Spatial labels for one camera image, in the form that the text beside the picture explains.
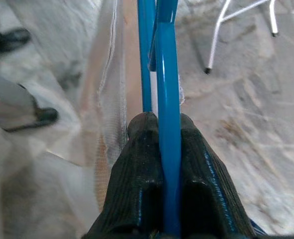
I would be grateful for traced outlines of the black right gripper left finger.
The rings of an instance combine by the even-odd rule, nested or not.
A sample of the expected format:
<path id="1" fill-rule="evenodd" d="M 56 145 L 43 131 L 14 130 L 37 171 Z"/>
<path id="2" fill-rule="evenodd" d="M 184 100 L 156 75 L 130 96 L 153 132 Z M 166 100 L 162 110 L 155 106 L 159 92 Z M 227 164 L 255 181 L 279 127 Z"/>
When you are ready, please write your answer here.
<path id="1" fill-rule="evenodd" d="M 135 116 L 128 136 L 87 239 L 150 239 L 163 229 L 163 170 L 155 114 Z"/>

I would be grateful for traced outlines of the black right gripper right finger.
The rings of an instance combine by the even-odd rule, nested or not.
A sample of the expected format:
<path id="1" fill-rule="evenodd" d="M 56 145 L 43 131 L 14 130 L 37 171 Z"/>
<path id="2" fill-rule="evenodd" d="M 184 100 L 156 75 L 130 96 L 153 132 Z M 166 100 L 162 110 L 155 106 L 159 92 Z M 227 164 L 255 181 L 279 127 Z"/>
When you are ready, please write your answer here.
<path id="1" fill-rule="evenodd" d="M 225 164 L 191 118 L 181 114 L 181 233 L 254 237 L 253 226 Z"/>

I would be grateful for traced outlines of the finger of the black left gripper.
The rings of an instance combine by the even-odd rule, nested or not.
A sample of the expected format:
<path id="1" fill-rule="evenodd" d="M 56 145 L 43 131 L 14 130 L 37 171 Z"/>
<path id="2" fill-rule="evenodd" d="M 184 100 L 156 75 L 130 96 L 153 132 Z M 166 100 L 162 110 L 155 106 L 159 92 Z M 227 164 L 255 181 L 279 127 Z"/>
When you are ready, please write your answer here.
<path id="1" fill-rule="evenodd" d="M 54 108 L 37 108 L 35 110 L 35 120 L 21 126 L 4 128 L 6 132 L 15 132 L 30 128 L 40 128 L 54 124 L 59 118 L 59 113 Z"/>
<path id="2" fill-rule="evenodd" d="M 5 33 L 0 32 L 0 55 L 17 50 L 30 41 L 27 29 L 16 28 Z"/>

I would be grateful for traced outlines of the cream white garment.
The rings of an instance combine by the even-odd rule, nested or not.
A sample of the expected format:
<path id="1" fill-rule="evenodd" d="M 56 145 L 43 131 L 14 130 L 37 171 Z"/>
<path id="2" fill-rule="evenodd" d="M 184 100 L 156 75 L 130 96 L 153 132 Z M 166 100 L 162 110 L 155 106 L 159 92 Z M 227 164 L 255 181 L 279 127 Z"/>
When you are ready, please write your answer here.
<path id="1" fill-rule="evenodd" d="M 0 55 L 0 76 L 26 88 L 52 125 L 0 127 L 0 239 L 87 239 L 126 146 L 124 10 L 134 0 L 0 0 L 0 32 L 30 41 Z"/>

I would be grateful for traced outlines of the blue plastic hanger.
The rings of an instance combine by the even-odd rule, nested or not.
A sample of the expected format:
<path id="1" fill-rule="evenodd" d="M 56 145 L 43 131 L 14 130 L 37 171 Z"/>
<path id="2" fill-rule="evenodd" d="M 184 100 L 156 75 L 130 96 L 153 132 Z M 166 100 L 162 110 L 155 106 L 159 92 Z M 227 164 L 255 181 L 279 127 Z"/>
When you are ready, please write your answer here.
<path id="1" fill-rule="evenodd" d="M 143 111 L 159 122 L 164 231 L 181 235 L 181 133 L 174 21 L 178 0 L 137 0 Z"/>

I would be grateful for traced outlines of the light blue folding table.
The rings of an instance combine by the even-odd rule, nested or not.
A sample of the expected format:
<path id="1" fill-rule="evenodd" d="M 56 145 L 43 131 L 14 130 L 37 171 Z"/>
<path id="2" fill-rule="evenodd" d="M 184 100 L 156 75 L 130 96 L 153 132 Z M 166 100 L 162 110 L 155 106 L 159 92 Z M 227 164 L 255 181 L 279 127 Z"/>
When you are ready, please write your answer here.
<path id="1" fill-rule="evenodd" d="M 219 30 L 220 30 L 221 24 L 225 23 L 226 21 L 229 21 L 232 18 L 237 17 L 238 15 L 241 15 L 241 14 L 243 14 L 243 13 L 245 13 L 255 7 L 258 7 L 258 6 L 268 2 L 269 3 L 269 17 L 270 17 L 272 36 L 277 37 L 279 34 L 277 20 L 276 20 L 276 14 L 275 14 L 276 0 L 254 0 L 254 2 L 249 4 L 248 6 L 243 7 L 243 8 L 241 8 L 231 14 L 226 15 L 226 12 L 227 12 L 231 2 L 232 2 L 232 0 L 224 0 L 223 5 L 220 9 L 220 12 L 216 18 L 215 27 L 214 27 L 214 31 L 213 31 L 213 35 L 212 35 L 212 40 L 211 40 L 209 58 L 208 58 L 207 66 L 204 69 L 205 74 L 210 74 L 212 71 L 212 67 L 214 64 L 216 45 L 217 45 L 217 41 L 218 41 Z"/>

